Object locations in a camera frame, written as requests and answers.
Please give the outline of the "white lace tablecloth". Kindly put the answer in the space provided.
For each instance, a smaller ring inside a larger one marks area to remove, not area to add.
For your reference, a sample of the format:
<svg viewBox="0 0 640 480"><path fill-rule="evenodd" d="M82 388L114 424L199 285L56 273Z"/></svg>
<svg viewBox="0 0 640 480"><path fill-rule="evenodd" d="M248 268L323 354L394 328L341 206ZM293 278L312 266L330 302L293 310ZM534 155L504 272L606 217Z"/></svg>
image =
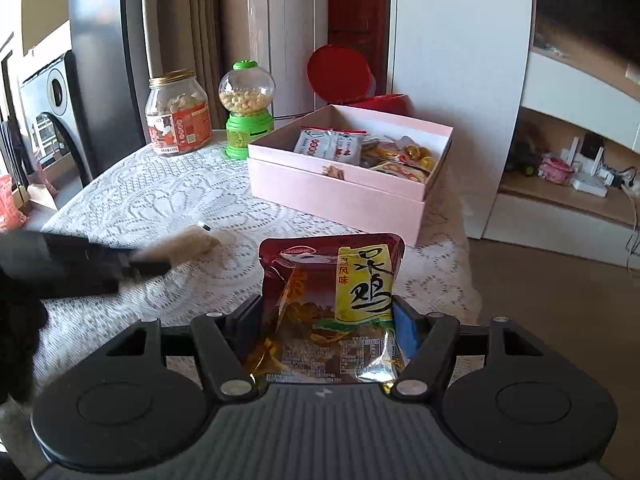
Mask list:
<svg viewBox="0 0 640 480"><path fill-rule="evenodd" d="M208 311L234 310L262 288L263 240L345 232L341 224L256 198L246 163L228 158L219 138L174 157L150 148L134 152L83 188L44 229L143 247L197 223L207 224L220 240L205 257L115 297L50 302L35 362L37 388L140 318L181 325ZM406 250L394 291L424 313L446 312L465 324L480 316L449 165L440 168L428 192L418 244Z"/></svg>

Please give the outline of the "pink cardboard box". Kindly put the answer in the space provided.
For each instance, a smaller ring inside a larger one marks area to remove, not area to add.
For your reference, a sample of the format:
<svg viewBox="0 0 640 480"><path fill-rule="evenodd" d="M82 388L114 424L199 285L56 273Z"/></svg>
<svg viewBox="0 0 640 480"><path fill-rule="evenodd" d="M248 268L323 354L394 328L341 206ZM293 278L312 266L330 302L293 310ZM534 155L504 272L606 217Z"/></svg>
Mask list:
<svg viewBox="0 0 640 480"><path fill-rule="evenodd" d="M304 127L364 131L385 140L408 136L437 160L425 183L381 174L358 165L296 154ZM328 105L274 129L248 146L250 190L262 200L287 206L367 233L394 233L419 244L426 201L444 166L454 128L418 118Z"/></svg>

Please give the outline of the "red round lidded bin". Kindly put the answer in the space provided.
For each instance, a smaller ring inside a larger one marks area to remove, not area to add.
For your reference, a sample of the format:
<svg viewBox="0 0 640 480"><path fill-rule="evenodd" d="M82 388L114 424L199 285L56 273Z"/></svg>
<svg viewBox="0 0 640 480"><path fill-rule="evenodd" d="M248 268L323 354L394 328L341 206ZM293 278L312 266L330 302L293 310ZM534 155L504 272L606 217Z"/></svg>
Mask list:
<svg viewBox="0 0 640 480"><path fill-rule="evenodd" d="M311 89L322 101L410 116L411 102L400 93L375 95L375 79L359 52L339 46L323 46L310 56L306 73Z"/></svg>

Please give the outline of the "yellow balls snack pack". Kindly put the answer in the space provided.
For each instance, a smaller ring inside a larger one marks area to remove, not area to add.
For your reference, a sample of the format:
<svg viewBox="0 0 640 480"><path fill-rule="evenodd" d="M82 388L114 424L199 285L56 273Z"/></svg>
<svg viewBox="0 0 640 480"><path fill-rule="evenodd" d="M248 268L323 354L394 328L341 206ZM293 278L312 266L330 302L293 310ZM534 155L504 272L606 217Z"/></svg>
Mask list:
<svg viewBox="0 0 640 480"><path fill-rule="evenodd" d="M428 148L417 144L408 136L403 136L397 140L396 145L399 150L399 160L403 164L420 169L427 174L431 174L434 171L437 158Z"/></svg>

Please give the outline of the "yellow gold snack bag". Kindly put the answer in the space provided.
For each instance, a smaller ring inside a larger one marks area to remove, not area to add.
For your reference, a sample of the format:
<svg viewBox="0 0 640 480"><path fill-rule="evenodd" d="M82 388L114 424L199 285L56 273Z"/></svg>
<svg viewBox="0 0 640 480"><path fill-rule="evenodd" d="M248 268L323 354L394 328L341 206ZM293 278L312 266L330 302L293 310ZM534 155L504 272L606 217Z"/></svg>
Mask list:
<svg viewBox="0 0 640 480"><path fill-rule="evenodd" d="M412 141L370 141L363 145L360 166L380 174L424 184L435 170L437 159Z"/></svg>

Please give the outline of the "white router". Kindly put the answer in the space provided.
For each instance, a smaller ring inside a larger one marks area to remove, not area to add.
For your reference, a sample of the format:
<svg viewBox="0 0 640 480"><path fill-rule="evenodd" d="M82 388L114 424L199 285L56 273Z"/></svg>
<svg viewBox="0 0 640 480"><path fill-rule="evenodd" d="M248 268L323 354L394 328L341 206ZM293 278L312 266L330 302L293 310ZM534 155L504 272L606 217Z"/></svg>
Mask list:
<svg viewBox="0 0 640 480"><path fill-rule="evenodd" d="M570 186L575 191L605 198L608 195L608 188L598 176L603 162L604 148L599 148L596 157L591 160L578 154L578 148L581 146L582 139L575 136L570 148L568 150L563 148L561 152L561 159L574 168Z"/></svg>

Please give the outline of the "black speaker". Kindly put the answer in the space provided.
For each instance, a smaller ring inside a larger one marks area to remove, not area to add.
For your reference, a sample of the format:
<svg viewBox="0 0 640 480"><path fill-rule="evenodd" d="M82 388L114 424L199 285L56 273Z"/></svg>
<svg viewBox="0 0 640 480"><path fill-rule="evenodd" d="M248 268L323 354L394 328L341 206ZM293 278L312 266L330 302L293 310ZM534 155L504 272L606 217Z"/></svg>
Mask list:
<svg viewBox="0 0 640 480"><path fill-rule="evenodd" d="M80 102L76 60L63 54L27 77L20 87L30 175L55 196L62 184L77 179L87 186L96 176L85 114Z"/></svg>

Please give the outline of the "small beige snack piece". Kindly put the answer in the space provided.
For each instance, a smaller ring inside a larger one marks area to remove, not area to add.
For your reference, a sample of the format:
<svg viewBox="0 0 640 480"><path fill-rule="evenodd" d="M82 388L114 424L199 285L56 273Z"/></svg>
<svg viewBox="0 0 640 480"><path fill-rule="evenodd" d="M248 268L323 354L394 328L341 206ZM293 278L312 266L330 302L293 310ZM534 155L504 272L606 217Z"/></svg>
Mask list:
<svg viewBox="0 0 640 480"><path fill-rule="evenodd" d="M220 245L220 240L205 223L194 224L137 249L131 256L134 262L168 263L172 268L203 257Z"/></svg>

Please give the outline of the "pink item on shelf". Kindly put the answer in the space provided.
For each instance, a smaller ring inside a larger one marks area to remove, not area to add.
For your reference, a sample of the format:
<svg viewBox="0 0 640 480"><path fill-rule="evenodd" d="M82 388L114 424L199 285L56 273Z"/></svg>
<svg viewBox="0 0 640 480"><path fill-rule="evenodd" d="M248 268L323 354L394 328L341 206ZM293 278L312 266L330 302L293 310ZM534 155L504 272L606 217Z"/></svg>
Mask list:
<svg viewBox="0 0 640 480"><path fill-rule="evenodd" d="M569 185L574 168L563 159L545 154L538 166L538 177L558 185Z"/></svg>

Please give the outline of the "white tv cabinet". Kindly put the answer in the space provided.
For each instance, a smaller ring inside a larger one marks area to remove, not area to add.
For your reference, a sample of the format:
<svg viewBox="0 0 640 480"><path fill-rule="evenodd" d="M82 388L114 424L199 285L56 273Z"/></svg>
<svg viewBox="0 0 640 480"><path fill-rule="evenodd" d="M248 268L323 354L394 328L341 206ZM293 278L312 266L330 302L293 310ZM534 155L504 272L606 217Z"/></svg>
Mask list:
<svg viewBox="0 0 640 480"><path fill-rule="evenodd" d="M538 18L483 235L638 271L638 64Z"/></svg>

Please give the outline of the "white red snack bag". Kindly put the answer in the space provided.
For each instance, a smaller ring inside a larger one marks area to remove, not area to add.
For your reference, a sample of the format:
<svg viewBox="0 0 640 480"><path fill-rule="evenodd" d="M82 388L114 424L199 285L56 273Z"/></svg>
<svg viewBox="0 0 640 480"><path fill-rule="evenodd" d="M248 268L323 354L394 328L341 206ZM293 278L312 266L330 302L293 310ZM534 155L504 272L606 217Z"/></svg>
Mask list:
<svg viewBox="0 0 640 480"><path fill-rule="evenodd" d="M303 127L293 152L358 166L367 135L365 131Z"/></svg>

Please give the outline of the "green gumball candy dispenser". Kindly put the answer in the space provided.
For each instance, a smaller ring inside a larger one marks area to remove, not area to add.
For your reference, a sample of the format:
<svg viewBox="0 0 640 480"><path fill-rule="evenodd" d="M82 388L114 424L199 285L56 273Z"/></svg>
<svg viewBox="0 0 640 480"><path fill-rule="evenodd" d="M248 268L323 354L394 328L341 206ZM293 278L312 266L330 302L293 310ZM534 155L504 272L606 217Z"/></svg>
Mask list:
<svg viewBox="0 0 640 480"><path fill-rule="evenodd" d="M248 146L273 130L269 107L276 92L270 73L254 60L235 62L218 86L218 98L228 110L226 154L234 160L248 157Z"/></svg>

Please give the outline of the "glass snack jar gold lid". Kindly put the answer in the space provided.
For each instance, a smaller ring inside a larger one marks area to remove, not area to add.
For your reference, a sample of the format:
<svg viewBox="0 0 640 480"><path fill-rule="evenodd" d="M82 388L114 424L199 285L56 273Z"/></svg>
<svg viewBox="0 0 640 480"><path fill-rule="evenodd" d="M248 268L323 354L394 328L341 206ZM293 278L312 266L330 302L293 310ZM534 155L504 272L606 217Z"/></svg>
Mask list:
<svg viewBox="0 0 640 480"><path fill-rule="evenodd" d="M210 140L208 96L194 70L174 70L151 78L149 88L145 118L157 155L190 153Z"/></svg>

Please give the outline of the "red chicken snack bag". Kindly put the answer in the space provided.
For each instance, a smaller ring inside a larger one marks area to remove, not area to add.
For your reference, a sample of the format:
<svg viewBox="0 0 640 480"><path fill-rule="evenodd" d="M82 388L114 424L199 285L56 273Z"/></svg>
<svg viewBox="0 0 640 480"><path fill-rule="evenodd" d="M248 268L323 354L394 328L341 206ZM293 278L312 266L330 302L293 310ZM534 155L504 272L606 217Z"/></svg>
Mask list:
<svg viewBox="0 0 640 480"><path fill-rule="evenodd" d="M393 382L396 234L268 238L259 246L262 333L244 360L258 382Z"/></svg>

